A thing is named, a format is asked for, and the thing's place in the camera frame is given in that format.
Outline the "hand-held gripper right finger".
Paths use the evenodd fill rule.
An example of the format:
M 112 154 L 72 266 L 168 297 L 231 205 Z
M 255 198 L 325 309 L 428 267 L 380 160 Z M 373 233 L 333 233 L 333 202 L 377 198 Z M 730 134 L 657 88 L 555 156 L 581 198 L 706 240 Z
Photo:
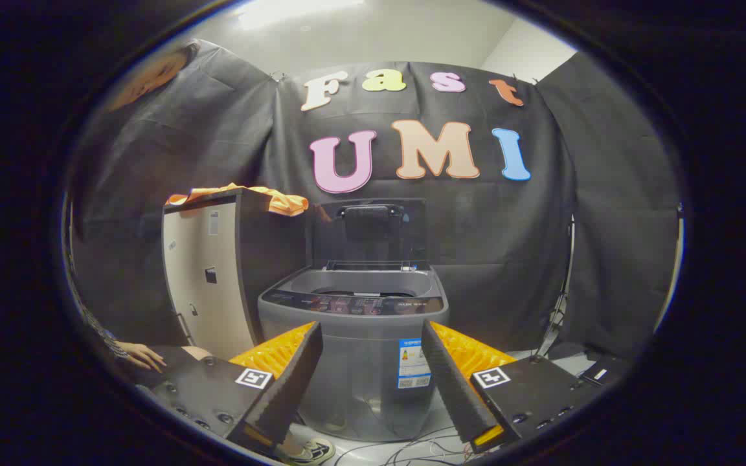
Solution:
M 541 356 L 515 359 L 431 320 L 421 348 L 459 438 L 476 454 L 555 430 L 603 392 L 607 377 L 605 368 L 577 377 Z

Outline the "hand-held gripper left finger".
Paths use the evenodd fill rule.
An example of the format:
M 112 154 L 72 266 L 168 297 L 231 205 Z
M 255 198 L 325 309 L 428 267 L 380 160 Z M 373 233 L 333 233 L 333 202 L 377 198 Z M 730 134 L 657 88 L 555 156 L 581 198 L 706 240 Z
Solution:
M 142 394 L 195 430 L 271 454 L 284 442 L 322 355 L 322 328 L 308 322 L 239 356 L 171 357 L 142 381 Z

